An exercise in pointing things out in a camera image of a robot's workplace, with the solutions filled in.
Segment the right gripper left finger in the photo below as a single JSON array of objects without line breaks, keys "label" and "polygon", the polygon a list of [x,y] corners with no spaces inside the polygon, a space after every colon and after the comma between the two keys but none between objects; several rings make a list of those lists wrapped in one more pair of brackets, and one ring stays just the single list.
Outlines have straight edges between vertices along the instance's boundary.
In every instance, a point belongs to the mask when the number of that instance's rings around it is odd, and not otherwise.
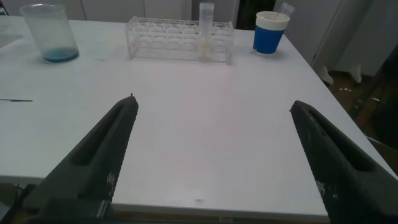
[{"label": "right gripper left finger", "polygon": [[101,215],[112,201],[138,109],[132,95],[118,101],[25,198],[24,210]]}]

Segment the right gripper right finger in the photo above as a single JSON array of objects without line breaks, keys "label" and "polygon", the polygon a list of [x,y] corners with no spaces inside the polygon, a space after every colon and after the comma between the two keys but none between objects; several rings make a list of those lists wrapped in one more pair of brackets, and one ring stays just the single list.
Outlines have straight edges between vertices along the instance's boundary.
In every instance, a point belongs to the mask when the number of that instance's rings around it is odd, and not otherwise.
[{"label": "right gripper right finger", "polygon": [[290,112],[330,222],[397,222],[397,179],[314,107]]}]

